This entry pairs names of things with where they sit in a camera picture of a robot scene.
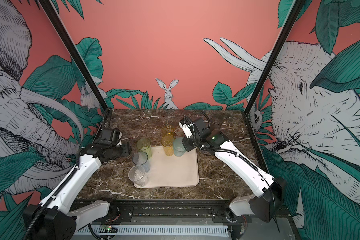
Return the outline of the light green ribbed glass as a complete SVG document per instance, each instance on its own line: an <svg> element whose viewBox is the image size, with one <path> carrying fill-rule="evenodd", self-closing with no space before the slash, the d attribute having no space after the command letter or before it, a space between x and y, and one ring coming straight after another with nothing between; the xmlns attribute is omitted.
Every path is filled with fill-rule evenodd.
<svg viewBox="0 0 360 240"><path fill-rule="evenodd" d="M148 138L142 138L136 143L137 149L140 152L144 152L148 155L148 159L152 158L151 140Z"/></svg>

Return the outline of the dark smoked glass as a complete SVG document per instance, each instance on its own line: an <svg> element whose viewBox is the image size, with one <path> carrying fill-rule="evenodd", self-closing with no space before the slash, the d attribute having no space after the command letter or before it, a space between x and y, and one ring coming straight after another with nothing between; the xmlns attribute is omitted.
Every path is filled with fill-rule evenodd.
<svg viewBox="0 0 360 240"><path fill-rule="evenodd" d="M220 130L224 122L223 116L213 116L211 119L211 129Z"/></svg>

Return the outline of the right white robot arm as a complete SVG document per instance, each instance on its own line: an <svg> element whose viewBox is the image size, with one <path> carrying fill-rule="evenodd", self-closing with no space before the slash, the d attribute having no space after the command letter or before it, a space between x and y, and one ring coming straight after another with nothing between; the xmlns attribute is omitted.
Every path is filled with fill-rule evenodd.
<svg viewBox="0 0 360 240"><path fill-rule="evenodd" d="M182 143L187 152L197 148L211 153L230 167L253 192L233 199L228 212L234 216L254 215L263 222L270 222L284 203L287 182L257 167L223 132L211 130L202 118L192 121L185 116L179 126L186 135Z"/></svg>

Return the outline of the clear glass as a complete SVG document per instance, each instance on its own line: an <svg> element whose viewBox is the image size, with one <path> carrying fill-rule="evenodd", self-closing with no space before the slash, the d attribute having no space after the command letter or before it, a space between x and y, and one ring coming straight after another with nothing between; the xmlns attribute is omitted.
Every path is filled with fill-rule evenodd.
<svg viewBox="0 0 360 240"><path fill-rule="evenodd" d="M148 183L147 173L142 166L133 166L129 170L129 179L140 187L144 187Z"/></svg>

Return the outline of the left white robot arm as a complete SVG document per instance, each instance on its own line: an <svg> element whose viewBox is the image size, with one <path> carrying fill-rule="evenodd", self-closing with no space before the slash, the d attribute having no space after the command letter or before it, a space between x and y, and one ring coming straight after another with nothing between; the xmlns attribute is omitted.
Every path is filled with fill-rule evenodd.
<svg viewBox="0 0 360 240"><path fill-rule="evenodd" d="M74 211L71 206L101 166L130 155L130 145L121 138L119 129L102 128L92 144L78 151L76 164L58 186L39 204L24 210L25 240L70 240L76 231L108 215L110 203L103 200Z"/></svg>

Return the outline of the beige square tray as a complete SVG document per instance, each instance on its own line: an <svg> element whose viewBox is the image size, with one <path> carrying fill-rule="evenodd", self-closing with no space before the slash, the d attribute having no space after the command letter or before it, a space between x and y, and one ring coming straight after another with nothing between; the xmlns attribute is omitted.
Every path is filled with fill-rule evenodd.
<svg viewBox="0 0 360 240"><path fill-rule="evenodd" d="M166 156L162 147L151 147L153 157L143 188L195 187L199 183L197 151L185 152L181 157Z"/></svg>

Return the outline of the yellow glass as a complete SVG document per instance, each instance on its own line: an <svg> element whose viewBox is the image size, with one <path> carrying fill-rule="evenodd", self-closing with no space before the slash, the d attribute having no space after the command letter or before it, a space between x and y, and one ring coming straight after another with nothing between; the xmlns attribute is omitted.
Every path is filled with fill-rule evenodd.
<svg viewBox="0 0 360 240"><path fill-rule="evenodd" d="M162 137L174 136L174 128L170 125L166 125L162 127L161 132L162 132Z"/></svg>

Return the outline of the grey blue glass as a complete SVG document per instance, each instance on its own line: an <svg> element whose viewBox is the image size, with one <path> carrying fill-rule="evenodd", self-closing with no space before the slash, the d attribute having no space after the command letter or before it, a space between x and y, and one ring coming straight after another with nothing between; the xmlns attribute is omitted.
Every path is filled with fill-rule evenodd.
<svg viewBox="0 0 360 240"><path fill-rule="evenodd" d="M141 166L144 168L145 172L149 172L151 165L149 162L149 157L145 152L138 152L133 156L133 163L136 166Z"/></svg>

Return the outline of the frosted teal glass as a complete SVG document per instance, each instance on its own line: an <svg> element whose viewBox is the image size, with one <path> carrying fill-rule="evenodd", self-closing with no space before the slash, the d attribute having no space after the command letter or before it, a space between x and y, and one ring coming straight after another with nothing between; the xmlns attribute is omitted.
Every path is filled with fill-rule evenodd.
<svg viewBox="0 0 360 240"><path fill-rule="evenodd" d="M183 137L178 137L175 138L174 142L173 142L173 150L174 150L174 155L176 157L181 157L185 154L186 149L183 145Z"/></svg>

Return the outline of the amber tall glass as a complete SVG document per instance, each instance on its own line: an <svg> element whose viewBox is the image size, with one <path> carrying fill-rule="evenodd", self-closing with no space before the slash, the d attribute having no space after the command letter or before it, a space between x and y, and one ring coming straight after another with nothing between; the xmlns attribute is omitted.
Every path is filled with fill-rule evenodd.
<svg viewBox="0 0 360 240"><path fill-rule="evenodd" d="M172 156L174 154L174 144L175 138L171 135L164 136L161 140L161 144L163 146L164 152L166 156Z"/></svg>

